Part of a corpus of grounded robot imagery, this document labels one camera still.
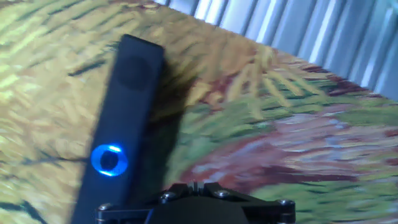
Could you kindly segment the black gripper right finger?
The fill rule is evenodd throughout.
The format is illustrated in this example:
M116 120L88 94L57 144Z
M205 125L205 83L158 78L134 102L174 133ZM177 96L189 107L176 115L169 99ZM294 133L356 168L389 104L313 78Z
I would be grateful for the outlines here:
M288 199L261 200L235 190L222 187L217 182L196 183L199 196L214 198L218 202L229 202L243 211L249 223L296 223L295 202Z

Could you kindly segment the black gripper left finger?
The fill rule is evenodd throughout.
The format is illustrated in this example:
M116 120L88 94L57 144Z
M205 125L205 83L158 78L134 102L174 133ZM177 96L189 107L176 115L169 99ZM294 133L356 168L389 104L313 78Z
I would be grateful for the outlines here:
M164 205L184 197L195 195L197 183L173 184L169 189L150 196L143 202L130 207L114 206L110 203L100 205L95 214L96 224L117 224L117 223L147 223L154 209L158 205Z

